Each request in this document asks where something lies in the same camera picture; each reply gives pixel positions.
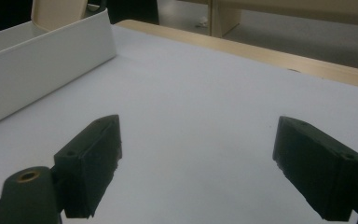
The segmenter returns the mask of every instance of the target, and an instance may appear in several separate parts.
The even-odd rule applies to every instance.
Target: white container
[[[31,21],[0,32],[0,119],[113,58],[107,10],[46,32]]]

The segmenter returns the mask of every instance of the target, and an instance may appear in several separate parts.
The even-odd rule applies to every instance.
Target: table
[[[267,64],[239,56],[242,44],[135,21],[112,31],[115,59],[0,121],[0,188],[21,169],[51,167],[90,122],[119,114],[123,159],[96,217],[64,223],[326,223],[272,160],[278,117],[358,151],[358,87],[322,76],[342,69],[358,86],[357,70],[295,57],[318,67],[309,76],[276,66],[286,54],[268,51]],[[184,43],[197,41],[221,45]]]

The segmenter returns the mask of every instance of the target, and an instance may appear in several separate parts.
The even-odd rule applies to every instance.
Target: table surface
[[[123,159],[96,217],[64,223],[327,223],[272,160],[278,118],[358,151],[358,87],[130,23],[140,24],[112,27],[116,58],[0,121],[0,191],[19,170],[51,167],[93,120],[119,114]]]

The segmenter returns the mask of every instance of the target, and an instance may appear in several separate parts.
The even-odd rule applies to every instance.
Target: white tray
[[[113,58],[107,10],[46,32],[31,21],[0,32],[0,119]]]

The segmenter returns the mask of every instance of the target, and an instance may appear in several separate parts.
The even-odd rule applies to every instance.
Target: floor
[[[207,35],[207,13],[206,5],[158,0],[163,26]],[[243,11],[223,38],[358,68],[357,25]]]

